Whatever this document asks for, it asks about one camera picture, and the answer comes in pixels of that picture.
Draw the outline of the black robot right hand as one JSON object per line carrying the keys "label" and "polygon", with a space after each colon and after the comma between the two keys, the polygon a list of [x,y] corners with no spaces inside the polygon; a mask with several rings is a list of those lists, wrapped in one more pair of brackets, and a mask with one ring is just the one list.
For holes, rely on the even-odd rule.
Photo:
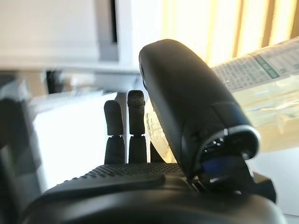
{"label": "black robot right hand", "polygon": [[170,39],[140,71],[176,163],[102,165],[36,199],[24,224],[285,224],[273,183],[246,160],[260,134],[215,73]]}

